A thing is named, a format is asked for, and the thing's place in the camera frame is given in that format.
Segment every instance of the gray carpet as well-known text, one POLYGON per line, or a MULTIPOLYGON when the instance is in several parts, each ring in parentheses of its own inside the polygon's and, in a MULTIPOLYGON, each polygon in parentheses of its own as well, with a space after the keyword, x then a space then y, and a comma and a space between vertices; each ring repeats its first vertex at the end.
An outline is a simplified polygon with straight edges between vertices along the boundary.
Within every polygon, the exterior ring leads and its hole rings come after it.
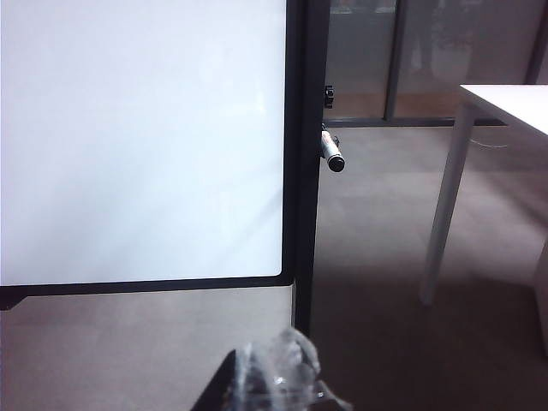
POLYGON ((548 233, 548 141, 480 128, 435 304, 417 299, 450 130, 335 130, 324 168, 313 340, 357 410, 546 410, 548 358, 531 288, 548 233))

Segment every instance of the black object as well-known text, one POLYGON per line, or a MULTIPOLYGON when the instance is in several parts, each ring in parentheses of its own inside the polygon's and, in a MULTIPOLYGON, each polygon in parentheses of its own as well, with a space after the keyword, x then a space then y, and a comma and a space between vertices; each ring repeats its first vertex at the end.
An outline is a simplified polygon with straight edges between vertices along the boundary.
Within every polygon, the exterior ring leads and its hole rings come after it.
POLYGON ((332 109, 334 100, 335 88, 333 86, 325 86, 324 107, 326 109, 332 109))
POLYGON ((232 350, 202 392, 190 411, 222 411, 229 401, 230 386, 235 375, 236 351, 232 350))

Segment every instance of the white surface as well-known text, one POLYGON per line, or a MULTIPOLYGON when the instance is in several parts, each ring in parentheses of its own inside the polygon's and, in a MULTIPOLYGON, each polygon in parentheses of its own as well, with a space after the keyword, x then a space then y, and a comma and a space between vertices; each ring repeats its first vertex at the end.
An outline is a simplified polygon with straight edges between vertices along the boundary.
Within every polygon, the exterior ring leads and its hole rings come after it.
POLYGON ((281 270, 285 0, 2 1, 2 285, 281 270))
POLYGON ((548 86, 462 86, 480 108, 503 121, 522 122, 548 134, 548 86))

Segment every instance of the clear plastic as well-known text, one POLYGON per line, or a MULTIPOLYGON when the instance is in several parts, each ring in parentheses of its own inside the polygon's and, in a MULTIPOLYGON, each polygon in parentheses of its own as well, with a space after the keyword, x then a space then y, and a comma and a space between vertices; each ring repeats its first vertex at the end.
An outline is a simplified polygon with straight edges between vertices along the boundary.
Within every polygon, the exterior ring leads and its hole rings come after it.
POLYGON ((235 377, 223 411, 305 411, 320 402, 351 411, 318 380, 319 371, 316 348, 299 331, 249 343, 236 350, 235 377))

